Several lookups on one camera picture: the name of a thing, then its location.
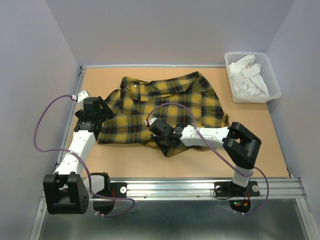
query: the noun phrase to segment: yellow and black plaid shirt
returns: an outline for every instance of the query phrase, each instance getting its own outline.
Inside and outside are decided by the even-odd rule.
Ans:
[[[156,148],[145,120],[148,113],[164,103],[178,103],[189,108],[196,118],[197,127],[221,128],[229,124],[228,115],[224,113],[216,92],[199,72],[151,82],[126,76],[120,89],[114,90],[105,102],[115,117],[104,122],[99,144],[142,143]],[[188,111],[177,105],[160,107],[150,119],[152,117],[162,119],[173,127],[176,124],[193,124]],[[188,148],[181,143],[169,148],[167,156]]]

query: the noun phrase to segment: white cloth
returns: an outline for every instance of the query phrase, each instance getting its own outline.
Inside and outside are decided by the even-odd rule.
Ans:
[[[268,88],[260,75],[260,64],[254,64],[254,55],[248,55],[229,65],[234,92],[243,97],[267,97]]]

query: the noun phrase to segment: wooden table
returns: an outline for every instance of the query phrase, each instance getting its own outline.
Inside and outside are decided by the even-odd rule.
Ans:
[[[225,68],[89,68],[82,89],[105,99],[120,88],[123,77],[144,81],[163,80],[199,71],[216,91],[230,122],[240,122],[262,141],[256,160],[267,177],[288,177],[286,163],[266,104],[234,103]],[[223,149],[218,149],[231,162]],[[172,157],[160,150],[134,144],[96,144],[86,164],[91,173],[107,172],[112,178],[201,178],[232,177],[229,168],[211,150],[189,149]]]

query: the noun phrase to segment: white wall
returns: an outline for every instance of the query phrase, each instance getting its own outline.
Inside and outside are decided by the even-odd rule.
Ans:
[[[33,131],[49,101],[75,92],[79,67],[44,0],[2,1],[0,35],[0,239],[25,240],[57,160]],[[43,148],[61,146],[70,109],[62,100],[45,118]]]
[[[81,66],[224,64],[267,50],[294,0],[46,0]]]
[[[267,54],[282,98],[269,104],[288,166],[320,229],[320,1],[296,0]]]

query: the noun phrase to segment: white basket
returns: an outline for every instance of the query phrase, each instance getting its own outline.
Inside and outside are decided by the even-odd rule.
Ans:
[[[231,63],[236,63],[247,55],[255,55],[254,63],[261,64],[260,74],[269,90],[270,96],[239,96],[235,93],[233,81],[231,80],[229,65]],[[281,97],[281,91],[276,75],[266,54],[262,52],[234,51],[227,52],[224,55],[224,59],[232,91],[232,98],[235,103],[266,103],[271,99],[278,99]]]

